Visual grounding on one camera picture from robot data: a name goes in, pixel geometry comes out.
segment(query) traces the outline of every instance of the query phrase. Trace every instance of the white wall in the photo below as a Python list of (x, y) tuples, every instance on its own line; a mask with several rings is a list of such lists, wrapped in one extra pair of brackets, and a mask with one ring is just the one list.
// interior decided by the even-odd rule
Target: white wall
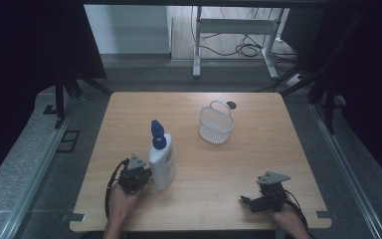
[(101, 54), (170, 53), (171, 20), (167, 7), (85, 5), (85, 8)]

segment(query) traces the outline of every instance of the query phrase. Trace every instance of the human hand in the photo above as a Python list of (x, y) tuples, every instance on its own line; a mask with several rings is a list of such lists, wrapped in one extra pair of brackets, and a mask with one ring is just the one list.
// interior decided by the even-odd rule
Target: human hand
[(120, 237), (120, 227), (123, 220), (135, 207), (136, 201), (141, 194), (142, 189), (134, 194), (126, 195), (119, 183), (114, 183), (110, 189), (109, 198), (109, 218), (106, 223), (103, 238)]
[(266, 213), (270, 215), (282, 228), (282, 230), (292, 238), (311, 239), (302, 221), (297, 216), (295, 210), (289, 205), (284, 203), (280, 211), (268, 211)]

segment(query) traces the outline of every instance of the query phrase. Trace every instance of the basket handle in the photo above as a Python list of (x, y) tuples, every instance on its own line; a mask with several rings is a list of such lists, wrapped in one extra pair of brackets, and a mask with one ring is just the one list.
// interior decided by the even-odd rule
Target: basket handle
[(228, 109), (228, 111), (229, 111), (229, 116), (231, 115), (231, 108), (229, 108), (228, 104), (226, 104), (226, 103), (224, 103), (224, 102), (222, 102), (222, 101), (219, 101), (219, 100), (215, 100), (215, 101), (213, 101), (212, 103), (210, 103), (210, 107), (211, 107), (212, 109), (214, 109), (214, 110), (216, 110), (216, 109), (212, 107), (212, 104), (213, 104), (213, 103), (219, 103), (219, 104), (223, 105), (224, 107), (226, 107), (226, 109)]

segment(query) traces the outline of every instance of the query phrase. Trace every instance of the blue spray nozzle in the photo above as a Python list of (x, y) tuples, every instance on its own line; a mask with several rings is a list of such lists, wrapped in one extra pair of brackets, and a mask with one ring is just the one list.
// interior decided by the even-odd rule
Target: blue spray nozzle
[(156, 149), (162, 149), (166, 146), (166, 137), (164, 128), (156, 119), (151, 122), (151, 134), (153, 135), (153, 146)]

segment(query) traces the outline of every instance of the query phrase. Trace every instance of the black cable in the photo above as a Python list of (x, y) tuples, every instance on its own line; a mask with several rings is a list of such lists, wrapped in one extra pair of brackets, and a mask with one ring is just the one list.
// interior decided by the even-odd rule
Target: black cable
[(222, 12), (223, 18), (226, 18), (225, 13), (223, 12), (223, 7), (220, 7), (220, 11)]
[(257, 18), (257, 14), (259, 13), (259, 9), (260, 9), (260, 8), (257, 8), (256, 14), (254, 14), (254, 18), (253, 18), (253, 19), (256, 19), (256, 18)]
[[(191, 7), (191, 18), (190, 18), (190, 19), (191, 19), (191, 34), (192, 34), (193, 40), (194, 40), (194, 42), (195, 42), (196, 39), (195, 39), (194, 30), (193, 30), (193, 25), (192, 25), (192, 23), (193, 23), (193, 14), (194, 14), (194, 7)], [(207, 36), (207, 37), (200, 37), (200, 38), (207, 39), (207, 38), (215, 37), (215, 36), (218, 36), (218, 35), (221, 35), (221, 33), (214, 34), (214, 35)], [(245, 43), (245, 40), (246, 40), (246, 39), (250, 39), (254, 44), (248, 44), (248, 43)], [(262, 49), (263, 49), (263, 46), (264, 46), (265, 42), (266, 42), (266, 35), (264, 35), (262, 46), (260, 46), (260, 44), (258, 44), (258, 43), (257, 43), (256, 41), (254, 41), (251, 37), (249, 37), (248, 34), (245, 34), (245, 35), (244, 35), (244, 38), (241, 40), (241, 44), (239, 44), (238, 46), (236, 46), (236, 48), (235, 48), (235, 52), (233, 52), (233, 53), (226, 53), (226, 54), (224, 54), (224, 53), (219, 53), (219, 52), (217, 52), (217, 51), (215, 51), (215, 50), (213, 50), (213, 49), (211, 49), (211, 48), (209, 48), (209, 47), (202, 46), (202, 45), (200, 45), (200, 48), (205, 48), (205, 49), (207, 49), (207, 50), (209, 50), (209, 51), (214, 52), (215, 54), (218, 54), (218, 55), (220, 55), (220, 56), (224, 56), (224, 57), (226, 57), (226, 56), (232, 56), (232, 55), (235, 55), (235, 54), (238, 53), (238, 54), (241, 54), (241, 55), (243, 55), (243, 56), (245, 56), (245, 57), (254, 58), (254, 57), (257, 57), (257, 55), (259, 55), (259, 54), (262, 52)], [(243, 50), (245, 50), (245, 49), (254, 51), (254, 54), (248, 54), (248, 53), (246, 54), (246, 53), (244, 53)]]
[(107, 183), (106, 194), (104, 196), (104, 212), (106, 213), (106, 218), (107, 219), (109, 218), (109, 198), (110, 198), (111, 187), (113, 186), (114, 182), (118, 180), (118, 179), (116, 179), (116, 175), (117, 175), (117, 172), (119, 171), (119, 168), (122, 165), (123, 166), (126, 165), (126, 160), (120, 162), (117, 165), (116, 169), (114, 170), (114, 172), (112, 173), (112, 175), (110, 177), (109, 182)]
[(279, 66), (279, 63), (287, 63), (287, 61), (277, 61), (277, 62), (275, 62), (275, 68), (277, 68), (279, 71), (281, 71), (281, 72), (287, 72), (287, 71), (289, 71), (289, 70), (285, 70), (285, 69), (283, 69), (282, 67), (280, 67)]
[(289, 193), (289, 195), (290, 195), (290, 196), (292, 196), (293, 200), (295, 200), (295, 202), (296, 202), (296, 205), (297, 205), (297, 207), (300, 209), (300, 206), (299, 206), (299, 203), (298, 203), (298, 202), (297, 202), (297, 200), (296, 200), (296, 197), (295, 197), (295, 196), (293, 196), (293, 194), (292, 194), (292, 193), (290, 193), (290, 192), (289, 192), (289, 191), (287, 191), (287, 190), (285, 190), (285, 192)]
[(272, 15), (272, 12), (273, 12), (273, 8), (271, 8), (271, 12), (269, 13), (268, 20), (270, 20), (270, 16)]
[(298, 54), (271, 53), (271, 59), (282, 61), (282, 62), (296, 62), (298, 59)]
[(280, 85), (284, 80), (287, 80), (292, 74), (299, 71), (299, 69), (302, 69), (304, 66), (304, 63), (299, 63), (287, 70), (273, 85), (273, 92), (276, 91), (276, 87)]
[(254, 8), (252, 8), (252, 9), (250, 10), (250, 12), (248, 12), (248, 14), (247, 14), (247, 18), (248, 18), (248, 16), (250, 16), (250, 14), (251, 14), (252, 12), (254, 12)]
[(216, 33), (216, 34), (213, 34), (213, 35), (210, 35), (210, 36), (207, 36), (207, 37), (201, 37), (200, 38), (203, 38), (203, 39), (208, 39), (208, 38), (212, 38), (212, 37), (216, 37), (216, 36), (219, 36), (221, 35), (222, 33)]

